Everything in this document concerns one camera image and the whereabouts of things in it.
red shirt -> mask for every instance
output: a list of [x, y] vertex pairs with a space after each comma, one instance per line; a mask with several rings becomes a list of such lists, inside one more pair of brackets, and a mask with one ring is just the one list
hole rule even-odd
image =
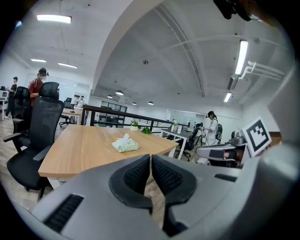
[[[38, 93], [39, 91], [39, 88], [42, 86], [43, 82], [42, 81], [37, 81], [37, 80], [32, 80], [30, 83], [29, 83], [29, 86], [28, 86], [28, 89], [29, 89], [29, 92], [30, 94], [31, 93]], [[36, 99], [37, 97], [31, 97], [31, 106], [33, 106], [33, 102], [34, 100]]]

man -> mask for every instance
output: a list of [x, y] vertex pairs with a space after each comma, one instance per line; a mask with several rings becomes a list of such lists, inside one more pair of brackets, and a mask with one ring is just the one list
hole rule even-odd
[[81, 96], [78, 100], [77, 100], [77, 107], [83, 107], [84, 104], [84, 99], [83, 96]]
[[6, 88], [6, 91], [8, 91], [9, 94], [8, 94], [8, 106], [7, 106], [7, 110], [6, 110], [6, 113], [5, 113], [5, 118], [8, 118], [8, 114], [9, 114], [10, 109], [12, 107], [13, 97], [14, 97], [15, 91], [17, 90], [18, 77], [14, 77], [13, 80], [14, 80], [14, 84], [11, 86], [11, 88], [10, 89]]
[[30, 92], [31, 106], [33, 106], [34, 100], [37, 97], [39, 97], [38, 91], [39, 91], [40, 87], [43, 85], [42, 80], [46, 80], [47, 75], [49, 75], [47, 73], [47, 70], [44, 67], [42, 67], [38, 71], [37, 77], [29, 83], [28, 89]]

tissue packet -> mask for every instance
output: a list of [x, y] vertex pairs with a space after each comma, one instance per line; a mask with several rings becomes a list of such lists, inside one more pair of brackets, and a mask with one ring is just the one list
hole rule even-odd
[[117, 141], [112, 142], [112, 146], [118, 151], [118, 152], [128, 152], [137, 150], [140, 145], [129, 138], [129, 134], [126, 133], [123, 138], [118, 138]]

person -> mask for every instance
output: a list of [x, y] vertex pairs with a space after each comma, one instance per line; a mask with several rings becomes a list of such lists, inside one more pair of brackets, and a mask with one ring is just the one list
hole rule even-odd
[[83, 96], [81, 96], [78, 100], [77, 100], [77, 107], [83, 107], [84, 104], [84, 99]]
[[216, 135], [217, 135], [217, 127], [218, 127], [218, 120], [217, 116], [213, 111], [210, 111], [207, 116], [210, 118], [210, 127], [204, 127], [204, 130], [208, 130], [208, 133], [206, 134], [206, 142], [208, 145], [214, 145], [217, 143]]
[[47, 70], [44, 67], [42, 67], [38, 71], [37, 77], [29, 83], [28, 89], [30, 92], [31, 106], [33, 106], [34, 100], [37, 97], [39, 97], [38, 91], [39, 91], [40, 87], [43, 85], [42, 80], [46, 80], [47, 75], [49, 75], [47, 73]]
[[13, 98], [14, 98], [14, 94], [15, 94], [15, 91], [17, 90], [18, 77], [14, 77], [13, 81], [14, 81], [14, 84], [11, 86], [11, 88], [10, 89], [6, 88], [6, 91], [8, 91], [9, 94], [8, 94], [8, 106], [7, 106], [7, 110], [6, 110], [6, 113], [5, 113], [5, 118], [8, 118], [8, 114], [9, 114], [10, 109], [12, 107], [12, 101], [13, 101]]

white shirt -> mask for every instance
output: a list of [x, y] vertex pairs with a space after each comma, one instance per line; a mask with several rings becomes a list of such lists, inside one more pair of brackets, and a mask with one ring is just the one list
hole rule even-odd
[[218, 121], [217, 121], [217, 119], [214, 118], [210, 122], [210, 130], [208, 130], [208, 133], [206, 135], [206, 138], [208, 140], [215, 140], [216, 139], [217, 127], [218, 127]]
[[84, 104], [84, 100], [83, 99], [77, 100], [77, 107], [83, 107], [83, 104]]

